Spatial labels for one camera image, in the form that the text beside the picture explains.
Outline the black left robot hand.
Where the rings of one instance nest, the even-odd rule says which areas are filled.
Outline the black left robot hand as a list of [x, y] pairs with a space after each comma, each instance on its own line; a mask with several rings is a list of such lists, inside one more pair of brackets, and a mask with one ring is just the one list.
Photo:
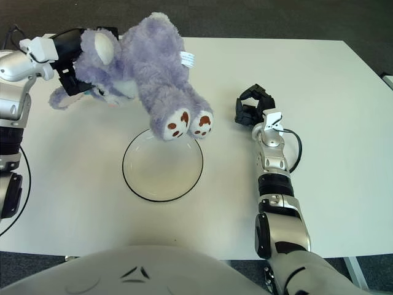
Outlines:
[[61, 86], [50, 99], [61, 101], [84, 92], [99, 100], [113, 100], [123, 94], [116, 87], [120, 82], [119, 32], [116, 27], [97, 29], [74, 28], [51, 37], [59, 59], [52, 64]]

